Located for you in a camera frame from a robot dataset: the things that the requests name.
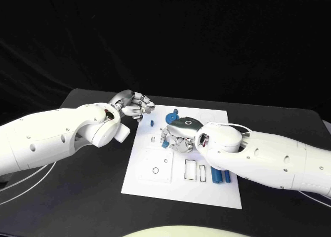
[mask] robotic hand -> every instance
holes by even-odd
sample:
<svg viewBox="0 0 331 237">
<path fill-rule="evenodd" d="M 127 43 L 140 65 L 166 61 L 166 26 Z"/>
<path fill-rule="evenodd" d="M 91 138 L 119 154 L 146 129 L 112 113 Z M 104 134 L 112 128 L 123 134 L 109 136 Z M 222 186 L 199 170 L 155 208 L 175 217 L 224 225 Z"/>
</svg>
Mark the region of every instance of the robotic hand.
<svg viewBox="0 0 331 237">
<path fill-rule="evenodd" d="M 212 168 L 268 187 L 331 197 L 331 151 L 243 126 L 248 132 L 241 133 L 227 125 L 240 126 L 214 122 L 202 126 L 181 118 L 162 130 L 160 141 L 169 135 L 176 141 L 169 148 L 178 152 L 189 152 L 194 144 Z"/>
<path fill-rule="evenodd" d="M 0 175 L 35 168 L 71 156 L 86 145 L 123 142 L 129 129 L 123 115 L 137 122 L 155 105 L 142 94 L 124 90 L 109 103 L 34 113 L 0 127 Z"/>
</svg>

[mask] black table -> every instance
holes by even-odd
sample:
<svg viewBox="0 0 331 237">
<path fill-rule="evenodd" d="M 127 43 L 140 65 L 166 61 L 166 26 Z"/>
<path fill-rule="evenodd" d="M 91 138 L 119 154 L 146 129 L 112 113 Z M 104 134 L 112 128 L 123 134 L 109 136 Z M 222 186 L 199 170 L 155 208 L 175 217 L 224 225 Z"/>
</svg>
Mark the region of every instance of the black table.
<svg viewBox="0 0 331 237">
<path fill-rule="evenodd" d="M 76 89 L 61 108 L 107 102 L 113 95 Z M 313 111 L 158 96 L 149 98 L 159 105 L 225 110 L 228 122 L 331 150 L 331 135 Z M 296 191 L 264 187 L 243 178 L 238 178 L 241 210 L 120 194 L 136 121 L 123 117 L 123 124 L 130 128 L 130 134 L 122 144 L 112 140 L 101 148 L 83 147 L 55 163 L 35 188 L 0 206 L 0 232 L 25 237 L 117 237 L 156 226 L 194 225 L 257 237 L 331 233 L 331 208 Z M 34 170 L 16 172 L 9 184 Z M 0 202 L 21 193 L 45 172 L 47 168 L 4 191 Z"/>
</svg>

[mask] blue object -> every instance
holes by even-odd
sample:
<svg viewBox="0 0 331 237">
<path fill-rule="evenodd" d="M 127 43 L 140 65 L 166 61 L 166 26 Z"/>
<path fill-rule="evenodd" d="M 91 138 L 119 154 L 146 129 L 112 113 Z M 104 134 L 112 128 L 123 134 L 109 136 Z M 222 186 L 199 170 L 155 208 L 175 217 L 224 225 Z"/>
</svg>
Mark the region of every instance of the blue object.
<svg viewBox="0 0 331 237">
<path fill-rule="evenodd" d="M 230 174 L 228 170 L 224 170 L 225 182 L 230 183 Z"/>
<path fill-rule="evenodd" d="M 218 184 L 222 182 L 222 178 L 221 178 L 221 171 L 217 170 L 215 168 L 211 168 L 211 177 L 212 177 L 212 183 Z"/>
<path fill-rule="evenodd" d="M 178 119 L 179 119 L 178 110 L 173 109 L 173 112 L 169 113 L 165 117 L 166 124 L 169 124 L 173 120 L 178 120 Z"/>
<path fill-rule="evenodd" d="M 160 146 L 162 146 L 163 148 L 166 148 L 168 145 L 169 145 L 169 142 L 163 141 Z"/>
</svg>

